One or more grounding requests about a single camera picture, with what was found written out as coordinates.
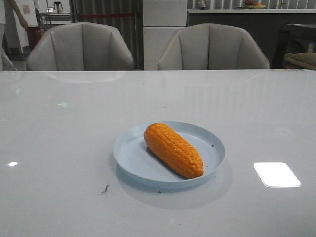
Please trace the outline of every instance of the light blue plate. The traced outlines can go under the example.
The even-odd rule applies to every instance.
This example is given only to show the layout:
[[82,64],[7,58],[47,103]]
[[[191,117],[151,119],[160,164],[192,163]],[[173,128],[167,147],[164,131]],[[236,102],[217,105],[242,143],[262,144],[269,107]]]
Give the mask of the light blue plate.
[[133,127],[122,134],[114,143],[113,154],[118,165],[135,181],[165,189],[186,188],[210,179],[223,163],[225,148],[211,132],[182,122],[163,122],[179,133],[200,153],[204,163],[204,174],[198,178],[183,179],[148,150],[144,131],[152,123]]

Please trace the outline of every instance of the crumb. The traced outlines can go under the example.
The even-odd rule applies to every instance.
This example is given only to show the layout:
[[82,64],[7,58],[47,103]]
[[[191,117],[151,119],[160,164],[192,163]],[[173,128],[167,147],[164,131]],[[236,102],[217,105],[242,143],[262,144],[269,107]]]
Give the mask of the crumb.
[[109,184],[105,187],[105,189],[102,191],[102,193],[105,193],[109,188]]

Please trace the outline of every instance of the fruit bowl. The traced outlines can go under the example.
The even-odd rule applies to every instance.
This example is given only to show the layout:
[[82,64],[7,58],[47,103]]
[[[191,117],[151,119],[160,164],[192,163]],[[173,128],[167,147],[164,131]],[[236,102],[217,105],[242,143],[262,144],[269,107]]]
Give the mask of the fruit bowl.
[[265,8],[265,5],[245,5],[248,9],[262,9]]

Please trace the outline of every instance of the gray chair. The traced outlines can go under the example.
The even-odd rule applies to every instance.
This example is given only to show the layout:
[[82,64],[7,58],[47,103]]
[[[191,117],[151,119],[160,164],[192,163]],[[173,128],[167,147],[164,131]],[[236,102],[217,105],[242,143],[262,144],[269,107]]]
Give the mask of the gray chair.
[[49,29],[26,61],[28,71],[133,70],[133,57],[112,27],[77,22]]
[[171,37],[158,70],[269,69],[270,63],[244,29],[205,23]]

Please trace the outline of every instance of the corn cob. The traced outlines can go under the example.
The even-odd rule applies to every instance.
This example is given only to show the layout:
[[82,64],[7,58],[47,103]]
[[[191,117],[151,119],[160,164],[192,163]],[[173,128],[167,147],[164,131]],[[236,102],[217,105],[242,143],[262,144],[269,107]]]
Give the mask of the corn cob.
[[166,124],[148,126],[144,139],[148,148],[178,174],[186,178],[203,175],[203,160],[198,151]]

